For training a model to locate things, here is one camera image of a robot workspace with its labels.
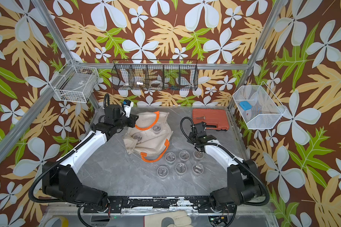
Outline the clear seed jar stack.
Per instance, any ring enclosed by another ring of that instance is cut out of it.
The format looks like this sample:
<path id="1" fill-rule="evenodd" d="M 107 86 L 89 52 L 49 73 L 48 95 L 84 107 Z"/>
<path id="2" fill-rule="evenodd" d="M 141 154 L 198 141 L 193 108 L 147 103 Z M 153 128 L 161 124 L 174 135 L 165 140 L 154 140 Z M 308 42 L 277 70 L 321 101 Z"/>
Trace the clear seed jar stack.
<path id="1" fill-rule="evenodd" d="M 160 124 L 155 124 L 153 127 L 152 127 L 152 131 L 155 133 L 155 134 L 159 134 L 161 131 L 162 131 L 162 126 Z"/>
<path id="2" fill-rule="evenodd" d="M 142 134 L 140 134 L 140 133 L 135 133 L 134 135 L 133 135 L 133 139 L 134 140 L 137 140 L 137 142 L 140 142 L 141 140 L 142 140 Z"/>

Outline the beige canvas bag orange handles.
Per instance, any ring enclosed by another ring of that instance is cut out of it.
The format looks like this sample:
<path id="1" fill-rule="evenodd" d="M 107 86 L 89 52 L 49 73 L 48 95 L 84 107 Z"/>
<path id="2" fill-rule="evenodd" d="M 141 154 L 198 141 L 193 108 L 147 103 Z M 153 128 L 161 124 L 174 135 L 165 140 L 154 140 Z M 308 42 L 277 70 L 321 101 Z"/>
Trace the beige canvas bag orange handles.
<path id="1" fill-rule="evenodd" d="M 138 114 L 134 128 L 128 128 L 123 136 L 123 141 L 128 154 L 137 154 L 146 163 L 159 161 L 167 152 L 170 146 L 170 139 L 173 134 L 167 123 L 168 112 L 142 112 Z M 155 124 L 162 126 L 162 131 L 155 134 L 152 127 Z M 142 140 L 137 142 L 133 139 L 135 133 L 142 134 Z"/>

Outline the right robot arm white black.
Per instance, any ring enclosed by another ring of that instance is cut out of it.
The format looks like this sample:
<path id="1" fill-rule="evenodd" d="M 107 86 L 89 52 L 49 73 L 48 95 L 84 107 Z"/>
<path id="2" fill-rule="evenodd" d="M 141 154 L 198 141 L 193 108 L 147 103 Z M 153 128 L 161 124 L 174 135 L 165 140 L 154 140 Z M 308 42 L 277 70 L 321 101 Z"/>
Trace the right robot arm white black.
<path id="1" fill-rule="evenodd" d="M 206 123 L 194 123 L 190 117 L 180 122 L 182 134 L 196 151 L 210 155 L 227 172 L 227 186 L 210 193 L 209 204 L 213 210 L 225 206 L 264 206 L 270 201 L 267 186 L 260 179 L 257 165 L 244 160 L 223 146 L 215 136 L 206 133 Z"/>

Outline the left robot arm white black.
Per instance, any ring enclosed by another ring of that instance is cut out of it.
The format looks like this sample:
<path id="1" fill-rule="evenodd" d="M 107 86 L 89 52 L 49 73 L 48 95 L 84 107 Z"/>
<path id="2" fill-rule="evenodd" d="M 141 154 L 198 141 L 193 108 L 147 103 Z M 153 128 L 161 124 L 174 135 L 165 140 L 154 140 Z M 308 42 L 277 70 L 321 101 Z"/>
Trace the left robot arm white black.
<path id="1" fill-rule="evenodd" d="M 91 124 L 89 134 L 65 156 L 43 166 L 42 174 L 28 190 L 28 197 L 36 203 L 69 202 L 90 207 L 95 211 L 108 208 L 108 194 L 83 185 L 77 174 L 87 159 L 113 135 L 124 128 L 134 128 L 138 115 L 132 114 L 133 102 L 104 105 L 105 114 L 97 124 Z"/>

